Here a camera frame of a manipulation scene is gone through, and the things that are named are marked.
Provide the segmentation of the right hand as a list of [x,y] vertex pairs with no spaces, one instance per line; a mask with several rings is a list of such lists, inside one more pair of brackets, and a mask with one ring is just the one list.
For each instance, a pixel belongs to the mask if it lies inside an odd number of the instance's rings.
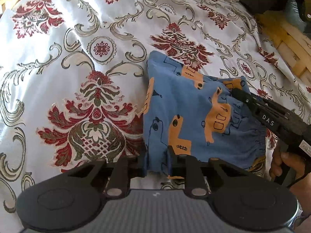
[[306,177],[303,176],[305,172],[305,162],[303,158],[293,153],[282,152],[280,146],[277,145],[273,150],[272,162],[269,169],[271,179],[275,179],[282,175],[282,164],[289,167],[286,179],[287,183],[297,180],[289,190],[297,198],[302,209],[302,213],[293,223],[293,231],[310,232],[310,174]]

